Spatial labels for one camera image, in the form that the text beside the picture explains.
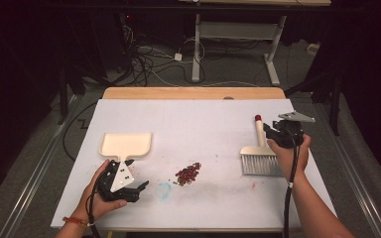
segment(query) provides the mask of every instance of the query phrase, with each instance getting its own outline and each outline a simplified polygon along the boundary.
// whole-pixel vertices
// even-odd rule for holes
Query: red beans
[[[197,174],[199,174],[198,170],[200,167],[200,163],[194,163],[193,165],[179,171],[176,174],[176,177],[178,177],[178,184],[183,186],[185,184],[191,184],[191,182],[195,181]]]

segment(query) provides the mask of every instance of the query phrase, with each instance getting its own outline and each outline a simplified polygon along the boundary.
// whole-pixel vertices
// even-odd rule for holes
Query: desk
[[[330,0],[199,0],[201,3],[216,4],[248,4],[248,5],[281,5],[281,6],[307,6],[319,7],[329,6]],[[200,38],[227,38],[227,39],[248,39],[248,40],[272,40],[271,50],[264,54],[265,66],[267,67],[271,82],[274,86],[280,85],[273,59],[277,46],[283,33],[287,16],[281,16],[277,24],[254,24],[254,23],[230,23],[230,22],[203,22],[200,14],[196,14],[194,33],[194,52],[191,80],[199,81],[200,68]]]
[[[150,153],[130,166],[140,184],[149,180],[136,203],[97,221],[101,230],[281,232],[284,178],[245,177],[240,149],[257,145],[254,115],[266,123],[293,111],[279,88],[109,88],[94,111],[72,168],[53,227],[77,205],[83,188],[106,159],[98,154],[104,133],[152,132]],[[233,97],[234,100],[223,100]],[[308,178],[334,212],[310,155]],[[175,174],[201,163],[192,184],[173,184]],[[294,204],[290,227],[300,229]]]

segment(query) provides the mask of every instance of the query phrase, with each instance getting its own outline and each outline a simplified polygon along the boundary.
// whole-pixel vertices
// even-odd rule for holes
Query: bracelet
[[[72,217],[64,217],[62,219],[62,221],[72,222],[72,223],[78,224],[78,225],[83,226],[83,227],[88,227],[88,224],[85,221],[78,219],[76,217],[73,217],[73,216]]]

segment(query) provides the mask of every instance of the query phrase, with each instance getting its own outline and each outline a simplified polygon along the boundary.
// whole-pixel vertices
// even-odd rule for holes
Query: person's right hand
[[[311,137],[308,135],[303,136],[303,143],[300,146],[298,166],[296,174],[303,173],[309,158],[309,146],[311,144]],[[292,171],[292,164],[294,158],[294,149],[287,149],[280,147],[274,140],[269,139],[267,141],[271,150],[277,155],[278,164],[284,173],[284,177],[289,180],[290,173]]]

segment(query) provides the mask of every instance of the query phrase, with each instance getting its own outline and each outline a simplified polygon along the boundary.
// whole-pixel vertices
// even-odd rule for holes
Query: brush bristles
[[[242,155],[242,165],[246,176],[283,176],[276,156]]]

